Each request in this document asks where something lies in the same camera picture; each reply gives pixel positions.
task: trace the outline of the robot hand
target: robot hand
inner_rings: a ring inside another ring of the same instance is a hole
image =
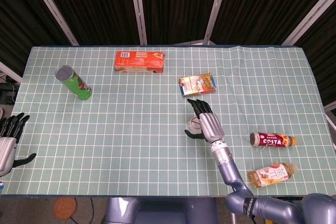
[[[33,153],[25,159],[14,160],[23,127],[29,119],[29,115],[23,116],[24,113],[20,113],[0,120],[0,177],[8,174],[12,168],[30,163],[36,157],[36,153]]]
[[[192,134],[185,130],[185,134],[193,139],[205,139],[209,143],[221,141],[224,137],[224,131],[217,116],[212,112],[210,106],[205,101],[199,99],[187,101],[193,106],[197,118],[200,120],[202,132],[200,134]]]

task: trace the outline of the pringles can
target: pringles can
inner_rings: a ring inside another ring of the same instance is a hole
[[[65,85],[72,93],[77,95],[80,100],[87,100],[92,95],[92,89],[76,74],[69,65],[60,66],[55,77]]]
[[[288,147],[295,146],[297,140],[296,137],[285,134],[252,132],[250,143],[253,146]]]

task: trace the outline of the red box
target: red box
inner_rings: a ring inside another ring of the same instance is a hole
[[[117,51],[114,67],[118,72],[163,72],[163,52]]]

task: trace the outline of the cardboard box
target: cardboard box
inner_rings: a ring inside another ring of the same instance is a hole
[[[115,56],[114,67],[119,72],[163,72],[163,52],[117,51]]]
[[[179,80],[179,84],[183,97],[216,91],[216,84],[211,73],[183,77]]]

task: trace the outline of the floor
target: floor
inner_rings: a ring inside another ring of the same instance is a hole
[[[12,113],[12,105],[0,105],[4,110],[3,117],[9,117]],[[330,127],[334,143],[336,143],[336,131]],[[24,224],[71,224],[71,219],[61,221],[54,217],[55,197],[49,198],[0,198],[0,223],[24,223]],[[76,198],[77,211],[73,219],[78,224],[89,223],[92,217],[92,208],[89,198]],[[93,198],[95,209],[92,224],[101,224],[105,215],[108,198]],[[226,207],[224,198],[217,198],[218,224],[232,223],[231,213]],[[252,223],[246,216],[236,216],[237,224]],[[257,224],[264,221],[256,218]]]

